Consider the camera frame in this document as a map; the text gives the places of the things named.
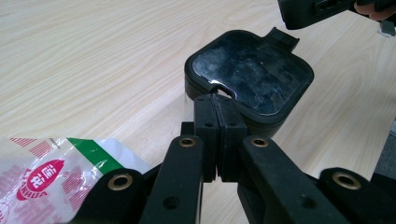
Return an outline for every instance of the brass ring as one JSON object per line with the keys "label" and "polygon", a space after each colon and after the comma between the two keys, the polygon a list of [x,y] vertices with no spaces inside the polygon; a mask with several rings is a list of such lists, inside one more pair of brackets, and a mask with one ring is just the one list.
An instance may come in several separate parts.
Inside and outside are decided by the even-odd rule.
{"label": "brass ring", "polygon": [[193,147],[195,146],[196,142],[193,138],[181,138],[178,140],[178,144],[182,147]]}
{"label": "brass ring", "polygon": [[123,190],[127,189],[132,185],[133,178],[129,174],[114,175],[107,183],[107,186],[112,190]]}
{"label": "brass ring", "polygon": [[361,182],[353,175],[337,172],[332,175],[332,180],[346,189],[360,189]]}
{"label": "brass ring", "polygon": [[262,138],[252,138],[250,143],[255,147],[268,147],[269,145],[268,141]]}

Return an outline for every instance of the screw hole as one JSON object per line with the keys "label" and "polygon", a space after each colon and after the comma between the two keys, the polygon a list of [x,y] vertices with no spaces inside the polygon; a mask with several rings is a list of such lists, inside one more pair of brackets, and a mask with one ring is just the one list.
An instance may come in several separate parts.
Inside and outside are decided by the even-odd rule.
{"label": "screw hole", "polygon": [[300,197],[300,205],[306,209],[315,209],[317,207],[317,203],[304,194]]}
{"label": "screw hole", "polygon": [[180,199],[176,196],[167,197],[163,200],[163,206],[169,210],[176,209],[180,206]]}

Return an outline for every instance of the light wood grain surface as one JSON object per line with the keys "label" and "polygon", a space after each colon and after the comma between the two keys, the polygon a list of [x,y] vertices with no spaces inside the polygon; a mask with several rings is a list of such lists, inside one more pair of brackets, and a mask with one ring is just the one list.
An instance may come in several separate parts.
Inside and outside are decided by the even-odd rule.
{"label": "light wood grain surface", "polygon": [[[370,178],[396,116],[396,40],[344,12],[288,31],[277,2],[1,1],[0,135],[115,137],[162,162],[188,108],[183,65],[234,30],[301,38],[316,77],[274,140],[305,172]],[[202,223],[247,223],[235,184],[205,184]]]}

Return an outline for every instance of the snack package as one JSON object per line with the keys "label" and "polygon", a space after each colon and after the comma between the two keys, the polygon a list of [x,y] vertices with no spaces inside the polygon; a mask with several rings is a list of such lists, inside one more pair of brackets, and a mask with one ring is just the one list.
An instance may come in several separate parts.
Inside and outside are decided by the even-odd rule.
{"label": "snack package", "polygon": [[65,223],[101,176],[150,166],[115,139],[0,138],[0,224]]}

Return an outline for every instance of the black plastic container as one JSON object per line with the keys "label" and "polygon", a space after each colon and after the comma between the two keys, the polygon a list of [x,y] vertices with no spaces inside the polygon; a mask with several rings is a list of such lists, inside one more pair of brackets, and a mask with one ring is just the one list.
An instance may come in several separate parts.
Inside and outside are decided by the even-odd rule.
{"label": "black plastic container", "polygon": [[265,37],[227,32],[186,61],[186,93],[193,100],[226,92],[250,132],[270,137],[314,78],[309,64],[291,54],[298,41],[276,28]]}

